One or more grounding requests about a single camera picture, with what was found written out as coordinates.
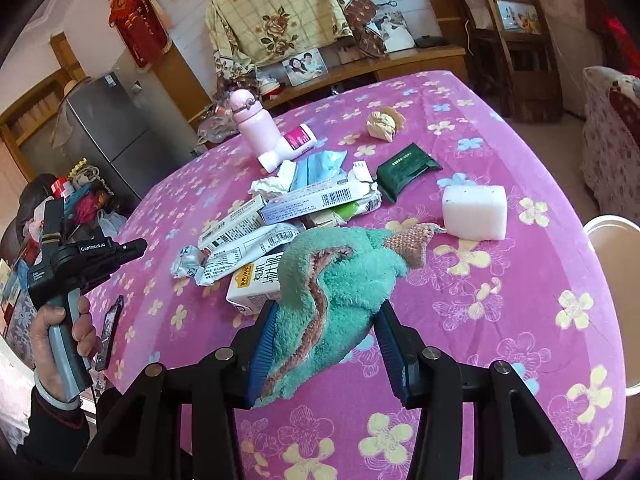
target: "bangle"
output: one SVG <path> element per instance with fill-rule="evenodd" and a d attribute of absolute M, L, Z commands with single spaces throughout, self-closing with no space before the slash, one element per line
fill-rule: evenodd
<path fill-rule="evenodd" d="M 72 412 L 78 406 L 80 406 L 80 396 L 77 396 L 71 402 L 62 402 L 61 400 L 55 399 L 45 388 L 42 386 L 40 382 L 40 377 L 38 376 L 38 370 L 34 370 L 33 372 L 33 380 L 36 383 L 36 389 L 40 396 L 44 400 L 46 400 L 49 404 L 51 404 L 54 408 L 59 410 L 63 410 L 64 412 Z"/>

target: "blue face mask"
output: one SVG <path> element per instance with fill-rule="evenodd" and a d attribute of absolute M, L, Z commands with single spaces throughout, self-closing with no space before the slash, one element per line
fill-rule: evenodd
<path fill-rule="evenodd" d="M 289 191 L 322 182 L 340 174 L 347 152 L 319 152 L 296 161 L 296 173 Z"/>

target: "silver refrigerator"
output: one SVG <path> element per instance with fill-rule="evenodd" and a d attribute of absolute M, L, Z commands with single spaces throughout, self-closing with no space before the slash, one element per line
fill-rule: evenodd
<path fill-rule="evenodd" d="M 180 165 L 111 72 L 78 83 L 68 95 L 68 128 L 56 128 L 56 144 L 74 164 L 86 158 L 111 190 L 136 206 Z"/>

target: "gray grip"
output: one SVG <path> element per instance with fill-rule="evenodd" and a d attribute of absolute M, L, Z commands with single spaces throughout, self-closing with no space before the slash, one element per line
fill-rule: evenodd
<path fill-rule="evenodd" d="M 92 385 L 89 375 L 89 361 L 78 354 L 78 343 L 71 335 L 73 323 L 80 317 L 78 299 L 80 290 L 76 289 L 67 298 L 59 296 L 49 301 L 53 306 L 61 306 L 66 310 L 65 320 L 56 326 L 49 327 L 49 343 L 56 362 L 56 367 L 65 389 L 64 402 L 71 402 Z"/>

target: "smartphone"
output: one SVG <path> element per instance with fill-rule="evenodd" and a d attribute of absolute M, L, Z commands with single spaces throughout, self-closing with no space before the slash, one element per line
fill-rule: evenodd
<path fill-rule="evenodd" d="M 104 316 L 104 325 L 102 326 L 102 335 L 100 336 L 100 349 L 95 355 L 95 370 L 97 372 L 109 366 L 113 338 L 115 337 L 118 319 L 120 318 L 123 306 L 124 296 L 120 295 L 116 302 L 109 307 L 107 314 Z"/>

